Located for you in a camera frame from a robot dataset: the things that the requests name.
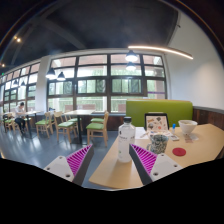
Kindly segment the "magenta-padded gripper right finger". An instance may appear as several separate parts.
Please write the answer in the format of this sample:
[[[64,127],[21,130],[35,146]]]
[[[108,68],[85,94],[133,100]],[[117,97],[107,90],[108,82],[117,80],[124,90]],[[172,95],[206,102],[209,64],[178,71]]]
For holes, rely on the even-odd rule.
[[[143,185],[147,185],[182,169],[177,162],[166,154],[155,154],[134,144],[129,145],[129,154]]]

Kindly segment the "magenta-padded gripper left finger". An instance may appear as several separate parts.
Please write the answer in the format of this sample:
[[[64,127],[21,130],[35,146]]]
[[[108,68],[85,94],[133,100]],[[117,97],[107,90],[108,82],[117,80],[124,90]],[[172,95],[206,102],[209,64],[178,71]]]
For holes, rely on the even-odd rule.
[[[87,145],[67,157],[58,156],[44,170],[81,186],[93,154],[92,145]]]

